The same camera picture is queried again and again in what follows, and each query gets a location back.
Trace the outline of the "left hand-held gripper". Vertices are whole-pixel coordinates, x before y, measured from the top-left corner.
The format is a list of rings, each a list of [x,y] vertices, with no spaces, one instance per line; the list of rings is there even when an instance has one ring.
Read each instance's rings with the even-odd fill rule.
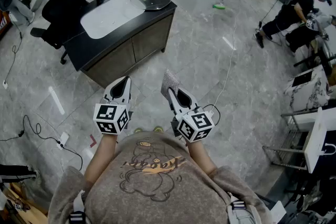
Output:
[[[128,128],[130,111],[131,78],[121,77],[109,84],[100,103],[96,103],[93,121],[102,134],[119,135]]]

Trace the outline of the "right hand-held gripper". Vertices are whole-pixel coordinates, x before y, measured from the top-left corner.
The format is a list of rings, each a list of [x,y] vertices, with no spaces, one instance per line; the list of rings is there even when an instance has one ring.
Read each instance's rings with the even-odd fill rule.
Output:
[[[167,96],[170,108],[176,115],[171,122],[176,137],[182,136],[193,143],[213,134],[215,123],[212,110],[205,111],[198,107],[196,98],[184,88],[179,88],[177,95],[172,88],[168,88]]]

